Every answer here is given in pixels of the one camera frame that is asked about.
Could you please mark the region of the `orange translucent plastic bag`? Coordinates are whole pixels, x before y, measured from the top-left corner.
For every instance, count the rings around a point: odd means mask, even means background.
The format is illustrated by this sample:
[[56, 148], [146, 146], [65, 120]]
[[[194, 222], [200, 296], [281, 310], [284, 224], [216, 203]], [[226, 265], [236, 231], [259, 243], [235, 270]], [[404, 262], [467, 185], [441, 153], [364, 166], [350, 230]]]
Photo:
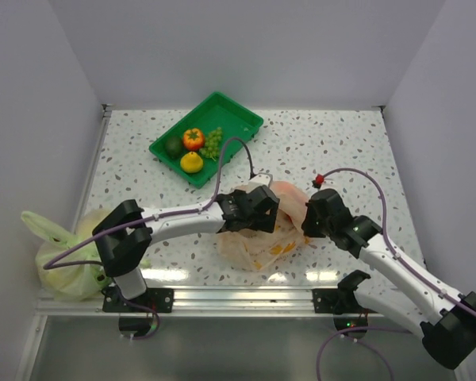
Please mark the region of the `orange translucent plastic bag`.
[[273, 233], [242, 229], [217, 235], [217, 251], [233, 267], [264, 271], [309, 242], [301, 228], [309, 200], [307, 194], [286, 181], [274, 181], [271, 189], [279, 198]]

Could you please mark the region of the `green grape bunch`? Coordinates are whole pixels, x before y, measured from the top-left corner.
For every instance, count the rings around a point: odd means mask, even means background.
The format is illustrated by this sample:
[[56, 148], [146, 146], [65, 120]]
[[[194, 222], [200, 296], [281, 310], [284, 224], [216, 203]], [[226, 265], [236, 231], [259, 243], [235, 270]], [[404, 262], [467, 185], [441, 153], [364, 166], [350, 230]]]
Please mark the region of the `green grape bunch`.
[[220, 156], [222, 139], [223, 130], [221, 127], [210, 131], [205, 135], [205, 143], [199, 149], [199, 154], [205, 159], [217, 160]]

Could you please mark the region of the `yellow lemon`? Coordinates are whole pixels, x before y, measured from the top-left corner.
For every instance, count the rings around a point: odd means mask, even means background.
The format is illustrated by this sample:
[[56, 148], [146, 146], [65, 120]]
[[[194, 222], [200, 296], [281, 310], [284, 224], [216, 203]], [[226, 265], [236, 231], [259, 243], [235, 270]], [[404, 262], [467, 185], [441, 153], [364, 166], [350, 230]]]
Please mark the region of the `yellow lemon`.
[[204, 167], [204, 160], [196, 152], [188, 152], [181, 158], [180, 167], [185, 173], [198, 173]]

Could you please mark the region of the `red fruit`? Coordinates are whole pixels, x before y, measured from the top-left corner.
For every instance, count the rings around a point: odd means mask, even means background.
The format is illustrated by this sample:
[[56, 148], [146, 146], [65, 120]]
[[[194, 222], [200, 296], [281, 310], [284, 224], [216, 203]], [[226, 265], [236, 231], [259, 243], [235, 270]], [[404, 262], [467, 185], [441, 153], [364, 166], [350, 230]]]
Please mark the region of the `red fruit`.
[[188, 151], [198, 151], [205, 145], [205, 135], [200, 129], [188, 129], [182, 135], [182, 144]]

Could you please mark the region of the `green lime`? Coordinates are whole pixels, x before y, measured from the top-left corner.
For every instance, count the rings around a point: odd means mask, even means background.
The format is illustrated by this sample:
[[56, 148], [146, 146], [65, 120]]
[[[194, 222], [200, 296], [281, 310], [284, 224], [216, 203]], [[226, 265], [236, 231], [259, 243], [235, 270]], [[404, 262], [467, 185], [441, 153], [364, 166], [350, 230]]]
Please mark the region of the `green lime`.
[[164, 149], [170, 158], [176, 159], [180, 157], [184, 150], [182, 139], [178, 136], [168, 137], [165, 141]]

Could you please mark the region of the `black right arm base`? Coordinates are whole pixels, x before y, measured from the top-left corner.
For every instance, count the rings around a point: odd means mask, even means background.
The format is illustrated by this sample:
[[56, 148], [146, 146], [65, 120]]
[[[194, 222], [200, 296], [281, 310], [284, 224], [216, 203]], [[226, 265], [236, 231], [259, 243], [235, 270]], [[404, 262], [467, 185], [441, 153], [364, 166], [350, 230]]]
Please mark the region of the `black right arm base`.
[[359, 285], [370, 278], [367, 272], [354, 270], [338, 282], [335, 288], [313, 288], [310, 292], [314, 313], [342, 315], [368, 312], [375, 314], [374, 310], [360, 304], [355, 297]]

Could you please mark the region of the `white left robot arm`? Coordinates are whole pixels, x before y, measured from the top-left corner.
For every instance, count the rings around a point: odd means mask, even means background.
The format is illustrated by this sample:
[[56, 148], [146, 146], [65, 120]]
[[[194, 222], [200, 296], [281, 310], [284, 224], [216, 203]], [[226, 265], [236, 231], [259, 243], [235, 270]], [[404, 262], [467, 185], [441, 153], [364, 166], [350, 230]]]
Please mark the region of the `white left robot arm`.
[[266, 185], [249, 191], [217, 194], [206, 204], [157, 209], [152, 215], [127, 200], [112, 211], [93, 231], [93, 238], [107, 277], [131, 311], [143, 310], [149, 301], [139, 269], [150, 244], [195, 233], [227, 233], [251, 229], [273, 233], [279, 199]]

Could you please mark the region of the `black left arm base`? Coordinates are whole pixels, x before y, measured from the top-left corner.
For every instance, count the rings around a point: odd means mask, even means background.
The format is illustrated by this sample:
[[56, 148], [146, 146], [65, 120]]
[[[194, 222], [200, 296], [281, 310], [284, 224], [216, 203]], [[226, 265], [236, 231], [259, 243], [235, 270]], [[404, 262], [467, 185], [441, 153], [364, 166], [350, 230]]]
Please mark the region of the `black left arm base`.
[[131, 314], [154, 310], [156, 313], [169, 314], [175, 300], [175, 291], [171, 288], [148, 288], [142, 295], [128, 300], [121, 297], [116, 286], [107, 286], [101, 291], [104, 300], [102, 310], [106, 313]]

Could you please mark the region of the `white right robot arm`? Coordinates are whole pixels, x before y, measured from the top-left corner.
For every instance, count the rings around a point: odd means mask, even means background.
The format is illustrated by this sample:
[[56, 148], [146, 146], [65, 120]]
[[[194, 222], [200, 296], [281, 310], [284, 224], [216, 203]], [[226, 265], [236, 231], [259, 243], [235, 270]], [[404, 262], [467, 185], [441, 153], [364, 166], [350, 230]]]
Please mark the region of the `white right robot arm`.
[[328, 237], [390, 281], [376, 285], [370, 272], [353, 271], [337, 285], [334, 314], [382, 314], [420, 338], [428, 354], [451, 370], [476, 349], [475, 292], [448, 286], [386, 243], [383, 230], [368, 217], [353, 216], [336, 190], [319, 190], [306, 206], [302, 229], [308, 237]]

